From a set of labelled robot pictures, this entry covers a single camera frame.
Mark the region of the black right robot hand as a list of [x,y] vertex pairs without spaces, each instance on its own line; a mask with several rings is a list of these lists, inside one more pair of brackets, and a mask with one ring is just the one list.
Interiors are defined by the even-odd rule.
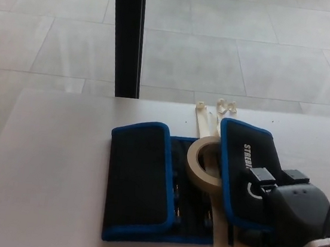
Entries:
[[246,171],[262,197],[262,215],[270,231],[240,230],[238,240],[250,247],[303,247],[330,237],[330,202],[299,170],[282,172],[280,185],[266,168]]

